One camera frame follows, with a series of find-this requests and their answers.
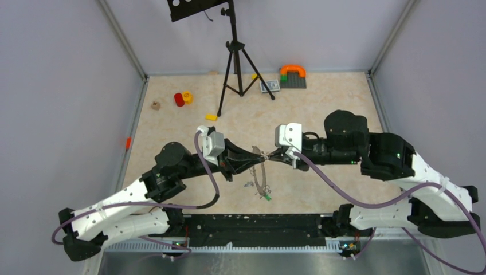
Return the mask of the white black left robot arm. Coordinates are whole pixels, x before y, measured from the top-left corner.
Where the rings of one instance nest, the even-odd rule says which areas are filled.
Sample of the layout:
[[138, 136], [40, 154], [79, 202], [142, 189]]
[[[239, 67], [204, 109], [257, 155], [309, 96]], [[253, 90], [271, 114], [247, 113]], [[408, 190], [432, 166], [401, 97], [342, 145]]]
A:
[[[200, 148], [195, 154], [178, 142], [166, 144], [155, 156], [156, 164], [128, 187], [84, 209], [65, 208], [58, 214], [60, 230], [65, 233], [60, 244], [73, 262], [83, 261], [111, 244], [150, 234], [176, 237], [183, 232], [183, 209], [207, 209], [220, 198], [214, 174], [227, 181], [265, 157], [223, 140], [223, 150], [211, 163]], [[167, 200], [185, 191], [183, 180], [208, 175], [215, 190], [212, 200], [202, 205], [175, 205]]]

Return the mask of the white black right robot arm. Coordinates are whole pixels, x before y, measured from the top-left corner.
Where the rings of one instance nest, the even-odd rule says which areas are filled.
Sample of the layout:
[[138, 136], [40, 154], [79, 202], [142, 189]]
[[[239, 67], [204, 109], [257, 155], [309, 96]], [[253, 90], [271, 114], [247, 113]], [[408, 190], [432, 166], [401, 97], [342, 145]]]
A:
[[352, 201], [332, 214], [330, 234], [351, 236], [375, 227], [403, 227], [436, 238], [474, 234], [480, 218], [472, 206], [477, 188], [459, 187], [434, 170], [414, 147], [393, 133], [372, 133], [367, 119], [337, 110], [324, 120], [325, 137], [302, 132], [298, 123], [276, 128], [269, 160], [308, 171], [325, 165], [360, 165], [364, 176], [399, 186], [406, 195], [373, 208]]

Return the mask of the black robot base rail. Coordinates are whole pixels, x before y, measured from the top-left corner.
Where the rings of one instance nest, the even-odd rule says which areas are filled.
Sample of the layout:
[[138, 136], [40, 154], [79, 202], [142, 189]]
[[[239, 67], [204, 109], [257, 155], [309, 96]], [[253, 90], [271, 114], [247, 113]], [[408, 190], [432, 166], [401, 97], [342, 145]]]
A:
[[303, 248], [327, 244], [326, 239], [372, 235], [352, 227], [339, 211], [333, 214], [184, 214], [168, 209], [169, 229], [157, 237], [181, 238], [183, 246], [216, 248]]

